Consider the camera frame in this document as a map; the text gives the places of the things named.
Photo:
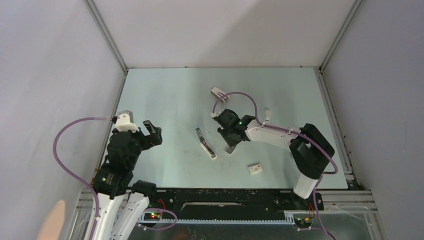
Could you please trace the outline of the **white staple box sleeve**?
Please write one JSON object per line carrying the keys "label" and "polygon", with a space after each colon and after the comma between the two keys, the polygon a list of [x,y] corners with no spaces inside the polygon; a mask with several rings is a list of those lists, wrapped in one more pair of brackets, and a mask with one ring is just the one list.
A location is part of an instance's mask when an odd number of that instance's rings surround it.
{"label": "white staple box sleeve", "polygon": [[263,168],[261,164],[251,164],[248,166],[248,171],[250,175],[255,175],[261,173]]}

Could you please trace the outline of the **small white mini stapler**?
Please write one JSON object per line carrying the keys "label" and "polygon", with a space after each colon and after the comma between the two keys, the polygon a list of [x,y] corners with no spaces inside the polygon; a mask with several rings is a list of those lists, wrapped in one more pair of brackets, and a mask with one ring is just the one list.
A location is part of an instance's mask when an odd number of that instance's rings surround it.
{"label": "small white mini stapler", "polygon": [[271,120],[272,112],[269,109],[266,109],[264,112],[264,121],[269,122]]}

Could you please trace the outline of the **staple tray with staples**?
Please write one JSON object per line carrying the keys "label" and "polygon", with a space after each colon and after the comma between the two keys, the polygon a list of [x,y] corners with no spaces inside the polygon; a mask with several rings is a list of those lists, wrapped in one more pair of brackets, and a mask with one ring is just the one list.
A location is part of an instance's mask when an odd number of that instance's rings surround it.
{"label": "staple tray with staples", "polygon": [[236,148],[235,146],[228,146],[228,147],[225,149],[225,152],[226,152],[227,154],[231,155],[235,148]]}

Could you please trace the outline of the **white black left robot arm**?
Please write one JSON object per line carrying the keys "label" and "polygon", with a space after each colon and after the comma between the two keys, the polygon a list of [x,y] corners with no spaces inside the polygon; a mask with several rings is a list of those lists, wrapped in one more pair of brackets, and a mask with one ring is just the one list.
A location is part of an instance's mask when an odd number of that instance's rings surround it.
{"label": "white black left robot arm", "polygon": [[138,180],[131,187],[122,214],[117,216],[141,152],[161,145],[163,138],[162,129],[149,120],[143,122],[148,135],[130,120],[118,117],[116,124],[106,146],[106,162],[94,177],[94,207],[86,240],[128,239],[143,211],[153,208],[158,202],[156,185]]}

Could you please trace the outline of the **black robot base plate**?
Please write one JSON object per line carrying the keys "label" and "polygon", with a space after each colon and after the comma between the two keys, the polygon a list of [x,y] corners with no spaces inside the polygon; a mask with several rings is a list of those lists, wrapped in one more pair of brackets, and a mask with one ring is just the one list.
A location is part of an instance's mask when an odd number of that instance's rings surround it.
{"label": "black robot base plate", "polygon": [[159,188],[149,208],[167,210],[162,219],[179,221],[282,222],[290,213],[316,216],[322,196],[303,199],[287,189]]}

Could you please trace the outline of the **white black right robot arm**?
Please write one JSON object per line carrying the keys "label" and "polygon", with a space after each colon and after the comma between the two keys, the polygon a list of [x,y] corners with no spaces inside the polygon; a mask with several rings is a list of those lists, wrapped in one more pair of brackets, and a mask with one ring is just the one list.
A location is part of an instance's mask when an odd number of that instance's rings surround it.
{"label": "white black right robot arm", "polygon": [[230,149],[241,142],[262,142],[289,151],[300,172],[290,196],[291,204],[297,209],[310,204],[310,195],[335,154],[332,145],[315,125],[277,127],[259,122],[252,115],[239,118],[230,109],[214,112],[211,117],[219,124],[217,131]]}

